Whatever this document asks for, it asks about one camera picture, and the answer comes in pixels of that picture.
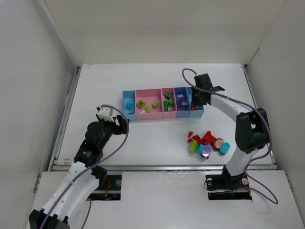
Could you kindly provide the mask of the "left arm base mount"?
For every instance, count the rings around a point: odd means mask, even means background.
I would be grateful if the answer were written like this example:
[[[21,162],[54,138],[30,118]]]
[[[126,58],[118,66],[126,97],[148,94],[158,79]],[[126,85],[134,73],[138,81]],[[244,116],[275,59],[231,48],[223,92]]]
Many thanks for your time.
[[[121,200],[122,173],[107,175],[105,181],[88,196],[92,201],[119,201]]]

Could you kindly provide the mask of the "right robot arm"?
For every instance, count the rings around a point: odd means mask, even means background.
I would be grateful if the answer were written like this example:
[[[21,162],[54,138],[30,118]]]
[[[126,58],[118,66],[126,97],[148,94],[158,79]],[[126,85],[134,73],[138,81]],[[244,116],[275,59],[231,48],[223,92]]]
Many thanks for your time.
[[[220,175],[211,175],[210,190],[236,189],[238,183],[246,178],[245,170],[254,155],[269,143],[267,132],[268,119],[263,108],[252,106],[233,99],[224,88],[213,86],[208,74],[194,77],[195,87],[192,89],[192,105],[211,105],[235,122],[236,149],[229,162],[224,165]]]

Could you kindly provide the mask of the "red dome lego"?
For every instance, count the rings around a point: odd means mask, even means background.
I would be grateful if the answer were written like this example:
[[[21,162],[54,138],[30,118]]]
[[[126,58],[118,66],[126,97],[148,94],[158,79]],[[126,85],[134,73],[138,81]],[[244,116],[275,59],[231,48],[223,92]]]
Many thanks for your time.
[[[198,110],[198,108],[196,106],[191,106],[191,110]]]

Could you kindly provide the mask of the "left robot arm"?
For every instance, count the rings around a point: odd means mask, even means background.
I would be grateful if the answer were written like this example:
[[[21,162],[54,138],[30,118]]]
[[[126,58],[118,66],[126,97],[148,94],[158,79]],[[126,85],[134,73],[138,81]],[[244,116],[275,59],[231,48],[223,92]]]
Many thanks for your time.
[[[99,164],[105,161],[103,149],[113,135],[129,133],[129,119],[98,115],[87,126],[85,139],[73,159],[70,170],[52,197],[40,210],[29,215],[31,229],[68,229],[89,195],[107,180],[107,170]]]

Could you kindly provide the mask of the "purple lego brick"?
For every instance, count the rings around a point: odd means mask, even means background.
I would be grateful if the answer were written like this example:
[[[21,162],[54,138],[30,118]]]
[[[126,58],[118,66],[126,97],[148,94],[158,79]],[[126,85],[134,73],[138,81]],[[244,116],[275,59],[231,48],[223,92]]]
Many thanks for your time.
[[[188,103],[185,100],[185,97],[183,94],[178,94],[176,96],[176,106],[178,111],[186,110]]]

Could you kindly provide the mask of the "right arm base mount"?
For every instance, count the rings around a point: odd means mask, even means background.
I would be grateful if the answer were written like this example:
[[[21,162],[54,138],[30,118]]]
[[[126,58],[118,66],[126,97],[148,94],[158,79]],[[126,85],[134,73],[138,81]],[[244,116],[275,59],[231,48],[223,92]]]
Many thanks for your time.
[[[205,176],[204,188],[209,200],[252,200],[249,181],[245,175],[227,178],[223,174]]]

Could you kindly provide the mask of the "dark green lego piece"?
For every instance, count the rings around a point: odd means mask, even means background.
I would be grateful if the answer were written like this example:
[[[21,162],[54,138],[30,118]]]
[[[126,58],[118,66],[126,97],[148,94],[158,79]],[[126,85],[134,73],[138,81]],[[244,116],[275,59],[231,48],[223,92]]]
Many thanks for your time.
[[[170,93],[166,93],[166,94],[165,94],[165,98],[168,99],[168,100],[171,99],[171,96],[172,96],[172,95],[171,95]]]

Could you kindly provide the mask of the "green lego row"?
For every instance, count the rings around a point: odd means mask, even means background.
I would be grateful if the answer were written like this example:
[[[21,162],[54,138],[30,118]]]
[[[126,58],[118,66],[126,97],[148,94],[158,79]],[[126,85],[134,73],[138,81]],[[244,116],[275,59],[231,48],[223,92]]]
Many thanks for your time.
[[[163,101],[163,111],[164,112],[174,111],[174,100]]]

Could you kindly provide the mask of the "teal lego bricks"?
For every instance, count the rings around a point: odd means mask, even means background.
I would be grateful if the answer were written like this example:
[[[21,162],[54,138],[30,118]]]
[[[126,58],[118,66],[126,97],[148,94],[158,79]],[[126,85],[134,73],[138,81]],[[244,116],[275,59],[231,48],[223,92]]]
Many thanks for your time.
[[[132,103],[126,103],[125,109],[131,110],[132,109]]]

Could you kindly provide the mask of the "lime square lego brick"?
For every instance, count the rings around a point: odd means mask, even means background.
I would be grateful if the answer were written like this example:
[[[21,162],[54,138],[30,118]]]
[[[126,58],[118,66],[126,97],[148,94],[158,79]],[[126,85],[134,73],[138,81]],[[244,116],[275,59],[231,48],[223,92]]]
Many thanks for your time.
[[[153,102],[152,107],[153,107],[154,109],[156,109],[156,108],[158,107],[158,104],[159,104],[159,102],[158,102],[158,101],[155,101],[155,102]]]

